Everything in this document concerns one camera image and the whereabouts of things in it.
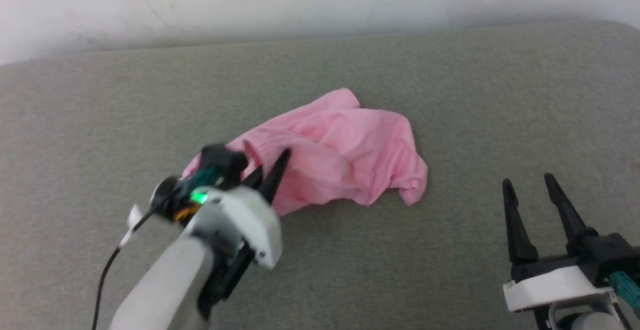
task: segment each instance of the pink cloth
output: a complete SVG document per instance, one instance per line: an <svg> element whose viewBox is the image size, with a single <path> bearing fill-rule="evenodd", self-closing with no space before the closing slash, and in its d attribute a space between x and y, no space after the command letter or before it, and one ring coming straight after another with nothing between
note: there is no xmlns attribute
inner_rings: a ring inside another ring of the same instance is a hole
<svg viewBox="0 0 640 330"><path fill-rule="evenodd" d="M400 189L407 205L425 193L427 164L416 153L411 125L404 116L380 109L361 109L346 88L255 127L227 148L244 152L249 167L265 174L286 148L291 149L273 207L279 216L306 205L352 199L371 205L386 189ZM184 169L198 167L200 156Z"/></svg>

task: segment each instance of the crumpled pink fabric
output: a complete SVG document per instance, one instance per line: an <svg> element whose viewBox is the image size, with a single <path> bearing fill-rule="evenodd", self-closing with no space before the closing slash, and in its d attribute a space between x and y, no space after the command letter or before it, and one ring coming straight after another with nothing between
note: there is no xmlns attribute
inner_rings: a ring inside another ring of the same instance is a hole
<svg viewBox="0 0 640 330"><path fill-rule="evenodd" d="M347 88L331 91L255 127L227 148L244 152L249 167L265 174L286 148L291 149L284 177L273 201L279 216L306 205L352 199L371 205L386 189L399 189L413 205L425 193L427 164L416 153L409 120L381 109L363 109ZM184 169L186 177L200 161Z"/></svg>

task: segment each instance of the white background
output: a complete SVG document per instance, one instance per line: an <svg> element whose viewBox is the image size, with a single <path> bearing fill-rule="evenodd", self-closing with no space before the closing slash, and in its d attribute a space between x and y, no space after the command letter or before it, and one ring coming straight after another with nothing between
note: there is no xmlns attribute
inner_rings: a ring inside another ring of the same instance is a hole
<svg viewBox="0 0 640 330"><path fill-rule="evenodd" d="M77 52L573 18L640 28L640 0L0 0L0 64Z"/></svg>

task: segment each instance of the gray table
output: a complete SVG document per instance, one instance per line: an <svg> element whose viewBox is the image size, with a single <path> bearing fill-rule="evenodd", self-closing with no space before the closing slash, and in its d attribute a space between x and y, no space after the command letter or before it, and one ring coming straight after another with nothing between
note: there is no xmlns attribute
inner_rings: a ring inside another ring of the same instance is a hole
<svg viewBox="0 0 640 330"><path fill-rule="evenodd" d="M0 328L87 330L133 202L206 143L347 87L402 113L425 198L310 206L217 329L531 329L507 312L501 182L542 255L565 239L543 180L640 244L640 32L556 22L454 33L128 50L0 67ZM154 220L116 260L100 327L179 233Z"/></svg>

